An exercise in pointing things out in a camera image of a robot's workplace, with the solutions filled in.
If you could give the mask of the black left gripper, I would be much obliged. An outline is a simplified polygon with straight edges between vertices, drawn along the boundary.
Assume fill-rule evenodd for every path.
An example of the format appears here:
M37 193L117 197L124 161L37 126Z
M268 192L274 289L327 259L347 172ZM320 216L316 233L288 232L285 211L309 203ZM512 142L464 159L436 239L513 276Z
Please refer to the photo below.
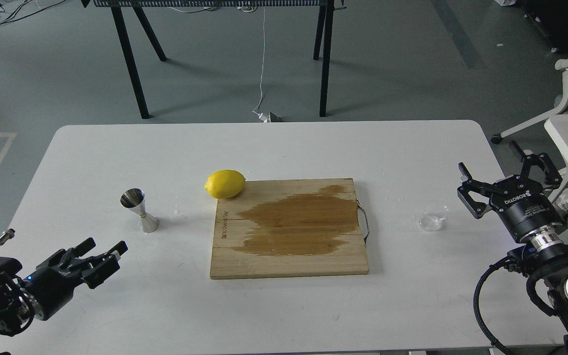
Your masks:
M71 301L77 286L86 284L94 289L103 284L119 270L120 257L128 251L126 242L119 241L107 252L81 258L94 247L93 238L86 238L76 247L60 249L23 279L22 290L33 306L36 319L50 319Z

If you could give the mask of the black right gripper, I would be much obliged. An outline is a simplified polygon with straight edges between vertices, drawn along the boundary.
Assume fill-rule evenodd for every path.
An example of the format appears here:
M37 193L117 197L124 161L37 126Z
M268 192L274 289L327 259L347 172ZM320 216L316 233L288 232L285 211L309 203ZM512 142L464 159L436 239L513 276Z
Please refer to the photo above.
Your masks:
M532 167L538 167L543 171L544 184L548 188L559 188L562 176L548 154L535 154L531 151L525 153L516 141L510 141L509 148L522 164L517 178L510 176L494 184L480 182L474 180L465 164L460 162L458 168L461 173L461 184L457 188L457 194L475 219L482 218L492 208L489 204L475 201L470 193L477 193L487 198L494 195L494 212L516 243L526 243L530 239L530 234L541 227L564 225L563 218L543 194L542 185L530 180Z

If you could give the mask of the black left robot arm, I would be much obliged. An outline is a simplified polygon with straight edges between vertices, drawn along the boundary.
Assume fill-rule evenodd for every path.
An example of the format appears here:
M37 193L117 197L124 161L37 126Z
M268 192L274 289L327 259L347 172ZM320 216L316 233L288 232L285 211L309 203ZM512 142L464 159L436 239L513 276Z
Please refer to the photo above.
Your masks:
M4 231L0 247L14 235L14 229ZM60 249L24 279L18 276L19 260L0 256L0 335L13 337L36 319L50 319L72 300L76 287L85 284L93 289L115 274L128 245L120 241L107 252L87 256L95 245L87 238L73 248Z

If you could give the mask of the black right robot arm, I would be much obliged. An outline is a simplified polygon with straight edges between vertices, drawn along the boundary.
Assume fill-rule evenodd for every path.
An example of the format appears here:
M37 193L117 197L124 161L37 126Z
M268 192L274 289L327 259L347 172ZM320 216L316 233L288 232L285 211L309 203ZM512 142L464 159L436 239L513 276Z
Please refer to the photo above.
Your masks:
M522 164L521 171L494 183L475 180L465 164L459 163L462 178L457 189L459 199L476 219L489 211L496 212L519 245L490 265L480 277L473 295L473 312L491 345L510 355L511 349L485 324L480 311L480 294L487 278L501 268L522 274L527 277L530 301L541 312L558 317L562 322L568 353L568 244L557 232L565 222L544 193L546 188L559 188L562 176L546 153L526 153L514 141L510 146Z

